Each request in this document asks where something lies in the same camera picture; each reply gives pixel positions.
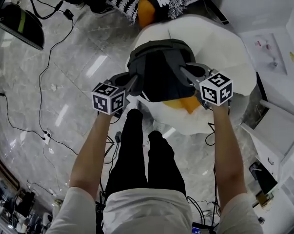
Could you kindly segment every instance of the yellow sticker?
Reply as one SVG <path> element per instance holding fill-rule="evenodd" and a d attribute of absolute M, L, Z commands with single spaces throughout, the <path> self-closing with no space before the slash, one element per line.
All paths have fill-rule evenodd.
<path fill-rule="evenodd" d="M 290 57 L 291 57 L 292 62 L 294 62 L 294 54 L 292 51 L 290 51 Z"/>

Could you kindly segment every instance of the forearm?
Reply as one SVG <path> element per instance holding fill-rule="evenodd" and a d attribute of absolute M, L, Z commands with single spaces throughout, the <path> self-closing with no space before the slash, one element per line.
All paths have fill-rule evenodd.
<path fill-rule="evenodd" d="M 228 116 L 228 109 L 223 106 L 213 107 L 213 113 L 216 181 L 223 208 L 232 197 L 246 192 L 243 160 Z"/>
<path fill-rule="evenodd" d="M 71 172 L 70 187 L 82 188 L 93 198 L 101 178 L 110 120 L 109 115 L 98 115 Z"/>

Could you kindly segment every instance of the bag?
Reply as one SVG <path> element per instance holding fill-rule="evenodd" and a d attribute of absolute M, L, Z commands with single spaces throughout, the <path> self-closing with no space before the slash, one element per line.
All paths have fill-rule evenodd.
<path fill-rule="evenodd" d="M 127 67 L 130 77 L 138 75 L 133 96 L 151 102 L 191 97 L 195 88 L 180 70 L 195 62 L 190 47 L 177 39 L 147 42 L 131 52 Z"/>

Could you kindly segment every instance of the gray marble floor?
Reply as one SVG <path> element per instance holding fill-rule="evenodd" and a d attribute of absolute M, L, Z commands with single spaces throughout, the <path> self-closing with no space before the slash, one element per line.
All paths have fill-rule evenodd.
<path fill-rule="evenodd" d="M 59 0 L 42 0 L 56 5 Z M 51 9 L 36 3 L 41 15 Z M 32 10 L 28 0 L 21 6 Z M 51 56 L 50 67 L 42 79 L 41 124 L 53 133 L 53 138 L 63 142 L 77 153 L 88 136 L 96 119 L 92 109 L 90 92 L 94 86 L 112 75 L 125 70 L 131 43 L 139 33 L 137 25 L 130 25 L 118 13 L 97 19 L 85 6 L 78 10 L 64 3 L 74 14 L 75 27 L 69 38 L 59 45 Z M 39 127 L 39 74 L 46 67 L 52 45 L 70 31 L 71 23 L 62 13 L 42 22 L 45 33 L 45 48 L 38 51 L 0 30 L 0 91 L 7 95 L 9 117 L 13 125 L 43 134 Z M 148 162 L 147 135 L 153 130 L 150 114 L 144 110 L 144 151 Z M 121 131 L 125 115 L 111 125 L 109 135 Z M 254 160 L 252 140 L 240 127 L 235 127 L 245 162 L 247 184 L 253 181 L 248 167 Z M 214 200 L 214 148 L 205 144 L 206 135 L 183 136 L 174 132 L 168 142 L 176 152 L 176 163 L 185 180 L 187 194 L 197 201 Z M 111 159 L 113 152 L 107 156 Z M 76 155 L 63 145 L 51 141 L 49 145 L 33 133 L 11 128 L 7 120 L 6 101 L 0 97 L 0 158 L 20 180 L 24 188 L 30 186 L 40 201 L 50 206 L 54 196 L 37 183 L 63 197 L 68 189 L 69 176 Z M 109 165 L 105 165 L 102 183 L 105 186 Z M 203 210 L 212 204 L 200 203 Z"/>

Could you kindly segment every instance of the white cabinet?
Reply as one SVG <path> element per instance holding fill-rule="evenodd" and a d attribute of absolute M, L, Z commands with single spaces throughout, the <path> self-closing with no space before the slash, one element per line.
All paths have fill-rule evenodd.
<path fill-rule="evenodd" d="M 294 171 L 294 116 L 266 101 L 269 108 L 255 127 L 242 124 L 256 147 L 258 158 L 275 180 L 281 185 Z"/>

